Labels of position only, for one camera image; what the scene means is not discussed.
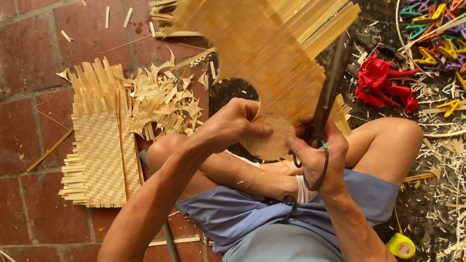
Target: red cloth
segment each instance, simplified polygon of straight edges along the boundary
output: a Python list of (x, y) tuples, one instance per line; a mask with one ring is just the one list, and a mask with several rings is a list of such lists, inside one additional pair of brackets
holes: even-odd
[(411, 89), (399, 86), (392, 87), (388, 76), (409, 76), (419, 72), (419, 69), (406, 72), (393, 71), (390, 70), (390, 63), (378, 59), (377, 54), (373, 54), (369, 59), (364, 61), (358, 74), (359, 86), (356, 88), (356, 98), (376, 107), (382, 107), (385, 104), (396, 109), (398, 104), (392, 102), (383, 93), (377, 92), (378, 96), (384, 96), (383, 99), (385, 101), (371, 94), (371, 92), (376, 92), (376, 90), (387, 89), (390, 95), (401, 98), (407, 113), (414, 112), (418, 108), (418, 101), (414, 99)]

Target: teal clothespin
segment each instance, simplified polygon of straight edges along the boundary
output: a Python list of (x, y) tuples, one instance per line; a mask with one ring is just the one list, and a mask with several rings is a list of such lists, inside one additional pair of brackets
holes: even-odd
[(414, 30), (415, 34), (413, 34), (409, 38), (409, 40), (413, 40), (414, 38), (417, 38), (420, 34), (422, 34), (424, 31), (426, 31), (428, 28), (429, 25), (413, 25), (405, 27), (404, 32)]
[(399, 13), (398, 15), (399, 16), (402, 16), (402, 15), (405, 15), (405, 16), (415, 16), (415, 17), (418, 17), (418, 16), (421, 16), (422, 14), (421, 13), (418, 13), (418, 12), (415, 12), (413, 9), (417, 6), (420, 6), (422, 3), (419, 2), (419, 3), (416, 3), (414, 5), (411, 5), (411, 6), (407, 6), (405, 8), (403, 8)]
[(455, 46), (455, 44), (453, 43), (453, 41), (455, 41), (455, 40), (463, 40), (463, 38), (461, 38), (461, 37), (457, 37), (457, 36), (450, 35), (450, 34), (443, 34), (443, 35), (441, 36), (441, 38), (443, 38), (444, 40), (450, 39), (450, 41), (452, 41), (453, 48), (455, 48), (456, 50), (458, 50), (458, 47)]

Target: man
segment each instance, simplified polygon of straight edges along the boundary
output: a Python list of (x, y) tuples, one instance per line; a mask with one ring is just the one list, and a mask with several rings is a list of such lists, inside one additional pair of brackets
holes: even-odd
[[(391, 216), (399, 185), (422, 143), (419, 126), (382, 118), (345, 138), (329, 120), (325, 179), (318, 193), (303, 201), (303, 195), (310, 195), (303, 179), (312, 186), (325, 161), (323, 148), (298, 138), (303, 127), (296, 129), (298, 137), (285, 141), (301, 159), (302, 169), (282, 163), (259, 168), (224, 152), (245, 137), (273, 132), (250, 122), (258, 109), (256, 101), (234, 98), (192, 136), (165, 136), (154, 143), (148, 159), (158, 171), (114, 220), (99, 261), (142, 261), (177, 200), (227, 262), (396, 261), (372, 226)], [(300, 122), (311, 119), (303, 116)], [(293, 195), (302, 203), (283, 222), (292, 207), (269, 206), (254, 195), (277, 200)]]

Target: yellow string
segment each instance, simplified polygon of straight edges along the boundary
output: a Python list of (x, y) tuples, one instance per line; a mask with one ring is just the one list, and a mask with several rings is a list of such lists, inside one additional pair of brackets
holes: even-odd
[(397, 204), (396, 203), (393, 206), (393, 208), (395, 209), (395, 217), (397, 218), (397, 223), (398, 223), (398, 228), (400, 229), (400, 234), (403, 234), (403, 231), (401, 230), (400, 220), (398, 220)]

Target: blue shorts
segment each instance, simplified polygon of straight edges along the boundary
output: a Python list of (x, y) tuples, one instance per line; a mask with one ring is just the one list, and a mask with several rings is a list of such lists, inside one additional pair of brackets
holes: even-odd
[[(349, 169), (345, 169), (344, 180), (349, 194), (371, 226), (390, 218), (400, 186)], [(178, 204), (215, 242), (213, 251), (216, 253), (226, 252), (251, 231), (262, 225), (274, 224), (291, 211), (291, 207), (283, 203), (269, 206), (246, 192), (227, 186), (218, 186)], [(312, 230), (338, 248), (329, 214), (318, 193), (308, 203), (298, 203), (288, 223)]]

